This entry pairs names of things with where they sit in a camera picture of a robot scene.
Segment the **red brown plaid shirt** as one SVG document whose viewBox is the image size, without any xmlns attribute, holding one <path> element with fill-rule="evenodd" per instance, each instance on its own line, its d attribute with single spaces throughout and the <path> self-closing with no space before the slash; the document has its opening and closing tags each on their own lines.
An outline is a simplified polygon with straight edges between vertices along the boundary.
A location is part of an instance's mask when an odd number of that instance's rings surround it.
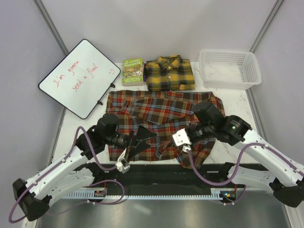
<svg viewBox="0 0 304 228">
<path fill-rule="evenodd" d="M 156 137 L 147 141 L 151 146 L 131 160 L 164 161 L 176 159 L 182 167 L 191 168 L 187 153 L 175 147 L 172 135 L 178 130 L 199 120 L 193 108 L 201 102 L 210 102 L 224 114 L 220 98 L 212 92 L 148 92 L 121 90 L 112 91 L 107 99 L 106 113 L 118 117 L 118 132 L 129 134 L 136 132 L 139 126 L 156 133 Z"/>
</svg>

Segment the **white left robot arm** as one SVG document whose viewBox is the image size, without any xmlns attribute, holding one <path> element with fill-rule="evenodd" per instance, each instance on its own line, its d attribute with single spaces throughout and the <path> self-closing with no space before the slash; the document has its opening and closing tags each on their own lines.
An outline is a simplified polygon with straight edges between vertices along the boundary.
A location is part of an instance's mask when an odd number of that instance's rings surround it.
<svg viewBox="0 0 304 228">
<path fill-rule="evenodd" d="M 57 161 L 47 166 L 35 176 L 13 182 L 13 208 L 20 207 L 28 221 L 42 217 L 52 204 L 74 190 L 93 185 L 99 187 L 104 182 L 103 171 L 118 170 L 126 173 L 129 161 L 134 156 L 150 148 L 147 140 L 156 137 L 156 133 L 140 125 L 137 131 L 128 135 L 119 133 L 118 117 L 104 114 L 97 124 L 85 130 L 82 126 L 76 133 L 73 144 Z M 113 167 L 104 167 L 97 158 L 106 145 L 122 149 Z"/>
</svg>

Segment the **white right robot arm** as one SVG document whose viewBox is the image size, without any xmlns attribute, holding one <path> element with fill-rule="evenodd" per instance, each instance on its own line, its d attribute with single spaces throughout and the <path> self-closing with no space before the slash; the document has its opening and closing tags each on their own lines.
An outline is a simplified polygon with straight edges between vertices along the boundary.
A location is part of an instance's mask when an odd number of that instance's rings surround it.
<svg viewBox="0 0 304 228">
<path fill-rule="evenodd" d="M 226 163 L 218 181 L 198 177 L 212 186 L 232 183 L 271 193 L 281 203 L 296 208 L 304 200 L 304 166 L 278 151 L 263 139 L 250 124 L 236 115 L 224 116 L 209 102 L 194 106 L 198 119 L 185 128 L 187 143 L 216 138 L 240 150 L 236 164 Z"/>
</svg>

